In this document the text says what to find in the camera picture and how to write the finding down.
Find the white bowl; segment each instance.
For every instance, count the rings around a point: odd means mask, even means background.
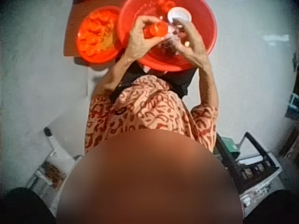
[[[171,10],[169,10],[167,14],[167,19],[170,23],[173,22],[173,18],[181,18],[186,21],[192,21],[192,16],[190,12],[182,7],[174,7]]]

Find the floor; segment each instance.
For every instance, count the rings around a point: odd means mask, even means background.
[[[72,0],[7,1],[1,11],[1,188],[24,186],[50,153],[48,126],[71,154],[83,152],[90,93],[106,70],[63,57]],[[299,11],[292,0],[206,0],[218,37],[210,54],[218,132],[238,143],[251,132],[274,153],[296,125],[284,117],[295,73]],[[184,102],[199,104],[198,76]],[[250,145],[242,157],[254,155]]]

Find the wooden table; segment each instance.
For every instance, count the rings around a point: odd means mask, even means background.
[[[121,7],[125,0],[73,0],[64,37],[64,56],[78,57],[76,38],[82,20],[94,9],[106,5]]]

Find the red plastic bowl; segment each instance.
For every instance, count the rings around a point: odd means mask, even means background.
[[[129,33],[137,16],[144,14],[151,1],[127,0],[118,18],[117,33],[123,46],[128,43]],[[173,0],[178,7],[186,8],[192,15],[192,22],[202,35],[208,54],[212,51],[217,37],[217,25],[214,14],[204,0]],[[182,56],[147,54],[139,60],[150,68],[161,71],[181,71],[192,67]]]
[[[117,6],[103,6],[103,7],[99,7],[97,9],[93,10],[92,12],[90,12],[90,14],[95,13],[95,12],[101,12],[101,11],[104,11],[104,10],[108,10],[108,11],[112,12],[113,14],[117,14],[117,15],[120,13],[120,8],[117,7]],[[88,20],[90,14],[88,14],[88,16],[86,16],[84,18],[84,20],[82,21],[82,23],[80,25],[80,28],[79,28],[79,31],[78,31],[78,35],[82,31],[82,29],[84,29],[83,28],[84,22],[86,20]],[[80,41],[79,37],[77,37],[76,44],[77,44],[77,49],[78,49],[79,54],[85,60],[87,60],[88,62],[92,62],[92,63],[105,63],[105,62],[108,62],[108,61],[114,59],[117,56],[117,54],[123,48],[120,40],[117,39],[115,41],[113,47],[111,47],[111,48],[109,48],[107,50],[101,51],[100,53],[97,53],[96,56],[88,56],[83,51],[80,51],[80,49],[79,49],[79,41]]]

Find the patterned dress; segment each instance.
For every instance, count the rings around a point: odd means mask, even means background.
[[[212,152],[217,116],[217,109],[210,105],[199,105],[189,112],[167,82],[152,75],[141,76],[114,104],[108,96],[93,97],[86,125],[85,153],[114,135],[143,128],[183,134]]]

